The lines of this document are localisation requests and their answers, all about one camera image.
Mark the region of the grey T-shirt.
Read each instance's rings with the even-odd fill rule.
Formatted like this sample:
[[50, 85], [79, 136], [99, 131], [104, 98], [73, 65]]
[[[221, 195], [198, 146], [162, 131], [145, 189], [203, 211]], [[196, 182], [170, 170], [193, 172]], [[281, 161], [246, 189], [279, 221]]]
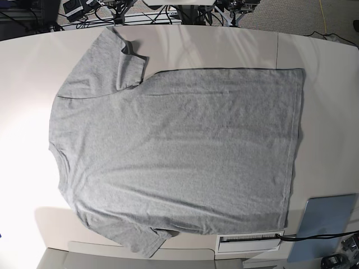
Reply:
[[54, 99], [49, 149], [83, 225], [146, 258], [176, 231], [283, 229], [304, 70], [178, 69], [144, 79], [146, 64], [105, 29]]

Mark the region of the black central stand base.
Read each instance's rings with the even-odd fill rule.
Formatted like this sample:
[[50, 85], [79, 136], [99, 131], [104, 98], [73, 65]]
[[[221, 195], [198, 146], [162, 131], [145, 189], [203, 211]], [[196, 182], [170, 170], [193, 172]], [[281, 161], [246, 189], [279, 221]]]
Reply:
[[170, 7], [177, 11], [179, 19], [182, 21], [183, 25], [211, 26], [213, 23], [211, 15], [213, 6], [170, 5]]

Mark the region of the black device with label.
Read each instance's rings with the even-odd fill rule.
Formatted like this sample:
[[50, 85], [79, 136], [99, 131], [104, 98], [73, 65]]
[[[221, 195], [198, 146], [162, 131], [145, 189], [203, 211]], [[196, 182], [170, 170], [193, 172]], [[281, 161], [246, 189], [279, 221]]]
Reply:
[[84, 9], [80, 0], [69, 0], [63, 3], [62, 7], [69, 22], [74, 22], [81, 18]]

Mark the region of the blue-grey flat panel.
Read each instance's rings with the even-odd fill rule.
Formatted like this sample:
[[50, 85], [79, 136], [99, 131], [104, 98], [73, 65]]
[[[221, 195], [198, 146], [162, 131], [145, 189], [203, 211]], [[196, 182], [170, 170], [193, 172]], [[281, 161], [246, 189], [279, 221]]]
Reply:
[[[310, 198], [297, 232], [304, 238], [321, 234], [344, 232], [351, 211], [357, 199], [356, 194]], [[295, 242], [287, 262], [303, 262], [328, 256], [336, 250], [339, 239], [309, 239]]]

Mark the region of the black box bottom right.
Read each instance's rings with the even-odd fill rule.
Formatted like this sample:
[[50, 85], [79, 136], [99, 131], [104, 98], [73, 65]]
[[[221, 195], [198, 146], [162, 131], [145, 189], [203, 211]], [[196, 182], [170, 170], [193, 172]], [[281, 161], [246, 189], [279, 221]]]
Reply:
[[348, 259], [343, 254], [334, 254], [331, 256], [323, 257], [321, 260], [320, 268], [321, 269], [332, 269], [332, 268], [341, 268], [348, 263]]

